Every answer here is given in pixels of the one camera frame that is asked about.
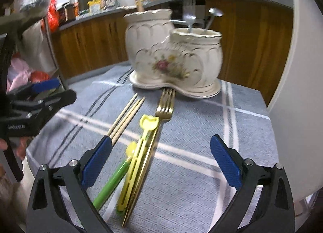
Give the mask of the left hand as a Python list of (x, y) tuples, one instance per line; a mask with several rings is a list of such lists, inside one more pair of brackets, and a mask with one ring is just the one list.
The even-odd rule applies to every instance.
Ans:
[(7, 141), (1, 138), (1, 150), (6, 151), (8, 150), (8, 147), (10, 147), (15, 155), (19, 157), (20, 160), (23, 160), (26, 157), (26, 149), (29, 142), (31, 142), (31, 139), (31, 137), (21, 137), (19, 138), (18, 144), (11, 141), (9, 141), (9, 144), (7, 144)]

